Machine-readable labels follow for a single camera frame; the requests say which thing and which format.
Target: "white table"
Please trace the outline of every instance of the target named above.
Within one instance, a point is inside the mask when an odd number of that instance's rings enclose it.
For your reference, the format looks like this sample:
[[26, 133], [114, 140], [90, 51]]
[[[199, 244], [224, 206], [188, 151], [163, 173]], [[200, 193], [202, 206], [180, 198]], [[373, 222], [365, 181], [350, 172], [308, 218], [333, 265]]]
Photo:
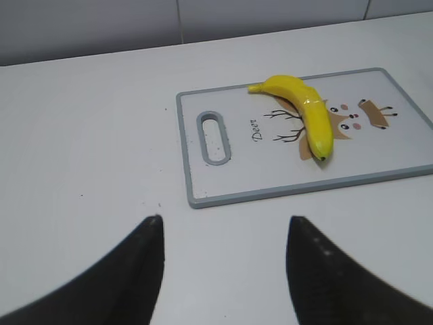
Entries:
[[379, 66], [433, 119], [432, 35], [426, 13], [0, 68], [0, 315], [155, 213], [166, 268], [153, 325], [296, 324], [291, 215], [433, 306], [433, 176], [193, 210], [175, 105], [180, 91]]

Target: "banana tip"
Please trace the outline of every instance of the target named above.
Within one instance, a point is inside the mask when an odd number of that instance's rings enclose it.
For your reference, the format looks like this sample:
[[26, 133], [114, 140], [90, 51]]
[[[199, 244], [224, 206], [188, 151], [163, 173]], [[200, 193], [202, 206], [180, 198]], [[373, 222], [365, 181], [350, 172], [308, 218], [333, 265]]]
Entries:
[[250, 93], [260, 93], [262, 91], [262, 84], [248, 86], [248, 92]]

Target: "deer antler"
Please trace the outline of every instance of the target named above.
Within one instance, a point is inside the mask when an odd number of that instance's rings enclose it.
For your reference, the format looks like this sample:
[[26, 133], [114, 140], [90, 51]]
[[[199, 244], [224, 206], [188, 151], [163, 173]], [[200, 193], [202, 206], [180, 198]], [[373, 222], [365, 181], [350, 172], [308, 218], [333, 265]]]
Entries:
[[293, 135], [277, 135], [277, 138], [274, 139], [273, 141], [279, 141], [279, 140], [283, 140], [284, 143], [287, 142], [295, 142], [297, 139], [299, 139], [302, 131], [305, 130], [305, 127], [299, 129], [299, 130], [290, 130], [290, 132], [296, 132], [296, 134]]
[[293, 115], [293, 114], [289, 113], [287, 110], [273, 110], [270, 114], [266, 114], [263, 116], [270, 116], [269, 118], [274, 118], [274, 117], [280, 116], [280, 115], [288, 115], [288, 117], [286, 117], [286, 120], [288, 120], [289, 118], [299, 118], [300, 119], [300, 116]]

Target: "white tile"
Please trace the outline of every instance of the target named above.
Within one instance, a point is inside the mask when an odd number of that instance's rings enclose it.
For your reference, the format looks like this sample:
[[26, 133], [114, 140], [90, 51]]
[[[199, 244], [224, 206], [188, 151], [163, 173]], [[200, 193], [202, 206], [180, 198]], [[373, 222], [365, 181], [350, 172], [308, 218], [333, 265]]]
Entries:
[[433, 10], [433, 0], [371, 0], [367, 19]]
[[368, 0], [179, 0], [185, 42], [362, 20]]
[[0, 1], [0, 65], [177, 43], [175, 0]]

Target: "deer ear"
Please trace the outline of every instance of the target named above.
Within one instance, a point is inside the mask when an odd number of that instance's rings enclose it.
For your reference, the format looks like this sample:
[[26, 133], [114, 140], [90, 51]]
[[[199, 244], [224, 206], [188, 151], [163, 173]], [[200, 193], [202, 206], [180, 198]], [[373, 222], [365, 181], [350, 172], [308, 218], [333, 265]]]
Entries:
[[313, 157], [305, 134], [299, 140], [299, 156], [301, 160], [308, 160]]
[[293, 104], [291, 102], [289, 102], [288, 100], [281, 98], [281, 97], [277, 97], [277, 96], [273, 96], [273, 97], [275, 98], [277, 103], [280, 104], [283, 108], [285, 108], [289, 112], [298, 114], [297, 109], [295, 108], [295, 106], [293, 106]]

